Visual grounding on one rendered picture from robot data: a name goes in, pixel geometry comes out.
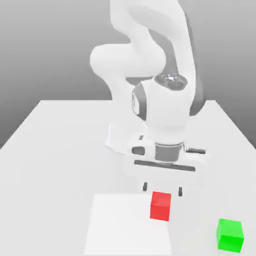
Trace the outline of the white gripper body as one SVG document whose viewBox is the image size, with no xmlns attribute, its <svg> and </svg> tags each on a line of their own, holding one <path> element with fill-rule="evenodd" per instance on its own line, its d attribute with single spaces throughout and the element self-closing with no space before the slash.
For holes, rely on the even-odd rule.
<svg viewBox="0 0 256 256">
<path fill-rule="evenodd" d="M 142 157 L 127 155 L 122 170 L 142 187 L 201 187 L 208 169 L 208 157 L 200 154 L 185 154 L 175 163 L 156 163 Z"/>
</svg>

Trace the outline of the small red cube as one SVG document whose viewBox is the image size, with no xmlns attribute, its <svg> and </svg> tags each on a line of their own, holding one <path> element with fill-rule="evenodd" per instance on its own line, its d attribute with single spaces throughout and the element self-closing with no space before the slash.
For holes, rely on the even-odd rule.
<svg viewBox="0 0 256 256">
<path fill-rule="evenodd" d="M 170 219 L 171 198 L 172 195 L 170 193 L 153 191 L 150 203 L 150 218 L 168 222 Z"/>
</svg>

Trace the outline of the small green cube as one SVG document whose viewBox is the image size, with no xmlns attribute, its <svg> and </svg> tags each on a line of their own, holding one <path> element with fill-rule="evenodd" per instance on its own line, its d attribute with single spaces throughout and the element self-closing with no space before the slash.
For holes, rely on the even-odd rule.
<svg viewBox="0 0 256 256">
<path fill-rule="evenodd" d="M 243 226 L 240 221 L 220 218 L 216 228 L 217 249 L 240 253 L 244 243 Z"/>
</svg>

